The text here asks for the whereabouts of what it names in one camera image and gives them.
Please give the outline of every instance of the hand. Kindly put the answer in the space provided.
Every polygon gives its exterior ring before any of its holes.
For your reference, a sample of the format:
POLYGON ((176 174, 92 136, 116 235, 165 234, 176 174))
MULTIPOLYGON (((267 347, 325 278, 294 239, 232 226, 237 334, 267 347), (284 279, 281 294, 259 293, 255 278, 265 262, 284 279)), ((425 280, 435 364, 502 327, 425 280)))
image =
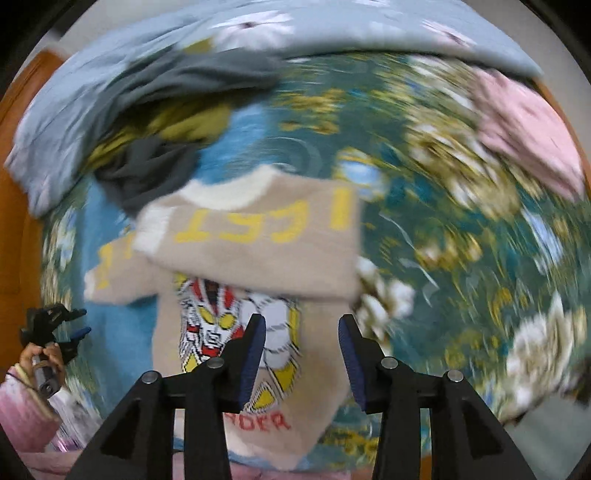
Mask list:
POLYGON ((33 375, 33 357, 35 355, 40 355, 41 353, 44 353, 47 356, 49 363, 57 374, 60 385, 63 386, 66 383, 66 370, 64 368, 63 358, 61 357, 61 350, 57 343, 46 348, 42 348, 34 343, 29 343, 21 352, 21 357, 18 363, 28 375, 31 382, 35 383, 35 377, 33 375))

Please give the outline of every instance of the black robotic claw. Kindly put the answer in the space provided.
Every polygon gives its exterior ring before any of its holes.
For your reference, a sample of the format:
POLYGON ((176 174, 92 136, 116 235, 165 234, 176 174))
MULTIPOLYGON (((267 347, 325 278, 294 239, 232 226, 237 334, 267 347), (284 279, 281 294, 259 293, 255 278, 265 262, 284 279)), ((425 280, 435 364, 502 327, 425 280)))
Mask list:
POLYGON ((188 374, 144 373, 105 420, 66 480, 170 480, 175 409, 185 409, 186 480, 232 480, 223 412, 250 399, 265 343, 255 314, 241 339, 188 374))
POLYGON ((415 373, 363 338, 352 315, 339 322, 339 342, 355 400, 367 413, 383 413, 374 480, 419 478, 421 408, 430 410, 433 480, 535 480, 460 371, 415 373))

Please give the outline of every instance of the folded sweater sleeve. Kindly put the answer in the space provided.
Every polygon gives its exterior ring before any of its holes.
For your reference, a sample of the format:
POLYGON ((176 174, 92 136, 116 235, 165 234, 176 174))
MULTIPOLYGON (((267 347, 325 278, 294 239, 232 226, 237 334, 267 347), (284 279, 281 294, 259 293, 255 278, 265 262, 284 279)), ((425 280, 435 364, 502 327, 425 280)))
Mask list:
POLYGON ((166 273, 131 248, 134 237, 130 232, 99 249, 99 265, 84 277, 86 300, 126 305, 158 293, 158 280, 166 273))
POLYGON ((0 424, 15 450, 43 452, 61 420, 30 387, 31 382, 19 365, 9 370, 0 385, 0 424))

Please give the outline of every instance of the yellow eye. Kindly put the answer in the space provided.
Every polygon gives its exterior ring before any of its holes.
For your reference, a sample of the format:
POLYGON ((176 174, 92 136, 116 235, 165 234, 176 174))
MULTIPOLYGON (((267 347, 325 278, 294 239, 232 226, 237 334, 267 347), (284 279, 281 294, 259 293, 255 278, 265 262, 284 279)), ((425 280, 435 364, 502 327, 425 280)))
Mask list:
POLYGON ((209 325, 214 325, 216 323, 211 312, 204 307, 199 307, 199 315, 201 315, 201 318, 208 322, 209 325))
POLYGON ((229 330, 236 323, 236 318, 230 313, 224 313, 219 319, 219 326, 222 330, 229 330))

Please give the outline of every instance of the pink cloth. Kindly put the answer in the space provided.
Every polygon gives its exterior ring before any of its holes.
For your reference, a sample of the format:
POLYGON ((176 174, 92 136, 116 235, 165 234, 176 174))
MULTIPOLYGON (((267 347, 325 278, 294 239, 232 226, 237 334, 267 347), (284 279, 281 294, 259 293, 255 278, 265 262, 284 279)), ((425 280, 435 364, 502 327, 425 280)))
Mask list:
MULTIPOLYGON (((12 375, 18 376, 12 368, 12 375)), ((22 383, 7 375, 0 385, 0 424, 36 480, 64 480, 80 452, 46 452, 60 423, 50 420, 22 383)), ((350 472, 264 471, 231 463, 233 480, 350 480, 350 472)), ((183 454, 173 456, 173 479, 184 480, 183 454)))
POLYGON ((477 69, 478 138, 550 190, 571 201, 584 195, 581 158, 560 116, 541 95, 492 70, 477 69))

